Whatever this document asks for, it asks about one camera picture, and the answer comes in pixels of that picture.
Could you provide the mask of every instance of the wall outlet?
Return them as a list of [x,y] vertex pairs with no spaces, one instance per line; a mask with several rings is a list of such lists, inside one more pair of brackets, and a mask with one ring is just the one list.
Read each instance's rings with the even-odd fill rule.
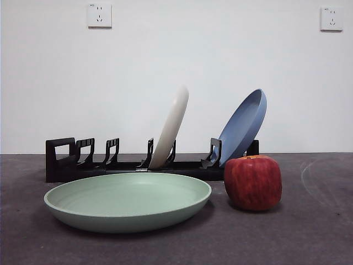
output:
[[343,9],[341,7],[321,7],[321,31],[342,31]]
[[111,28],[111,4],[89,4],[87,26],[89,28]]

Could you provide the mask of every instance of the dish rack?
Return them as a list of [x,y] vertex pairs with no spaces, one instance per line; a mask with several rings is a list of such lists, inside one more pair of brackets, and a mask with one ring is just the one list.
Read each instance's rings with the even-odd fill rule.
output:
[[[159,169],[148,169],[153,153],[153,138],[148,140],[146,159],[142,161],[121,162],[118,160],[119,138],[106,141],[105,158],[102,162],[94,162],[94,138],[78,140],[63,138],[47,140],[45,143],[45,169],[47,182],[70,182],[82,178],[101,176],[106,174],[133,173],[133,172],[158,172],[186,175],[204,181],[223,180],[224,168],[220,167],[222,141],[211,138],[210,153],[198,161],[174,161],[177,142],[174,141],[172,151],[165,164]],[[69,146],[69,154],[57,159],[55,147]],[[81,148],[90,146],[90,153],[83,162],[79,162]],[[110,149],[115,147],[115,152],[110,157]],[[259,154],[259,141],[254,140],[247,149],[247,155]]]

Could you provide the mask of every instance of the red apple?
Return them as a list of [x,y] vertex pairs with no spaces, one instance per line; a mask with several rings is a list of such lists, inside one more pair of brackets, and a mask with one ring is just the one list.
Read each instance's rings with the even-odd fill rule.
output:
[[268,210],[281,199],[281,171],[277,162],[268,156],[228,160],[224,185],[234,205],[244,210]]

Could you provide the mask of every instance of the plastic plate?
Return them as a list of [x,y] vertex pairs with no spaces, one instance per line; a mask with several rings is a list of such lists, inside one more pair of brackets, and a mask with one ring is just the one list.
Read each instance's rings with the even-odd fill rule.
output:
[[172,108],[170,109],[168,117],[165,121],[156,150],[152,156],[152,160],[148,168],[156,169],[162,167],[168,159],[181,122],[183,121],[188,100],[188,89],[186,87],[181,87],[173,100]]
[[[234,112],[219,139],[222,140],[220,166],[232,158],[242,157],[259,132],[265,118],[267,100],[261,89],[253,91]],[[215,148],[212,158],[216,157]]]
[[196,214],[211,187],[196,178],[164,173],[111,174],[60,185],[44,196],[67,225],[94,232],[129,233],[163,228]]

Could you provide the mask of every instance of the green plate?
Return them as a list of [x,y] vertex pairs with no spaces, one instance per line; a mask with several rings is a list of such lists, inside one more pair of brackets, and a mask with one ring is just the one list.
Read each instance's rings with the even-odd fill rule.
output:
[[111,174],[60,185],[44,196],[53,215],[94,232],[129,233],[177,224],[196,214],[211,187],[196,178],[164,173]]

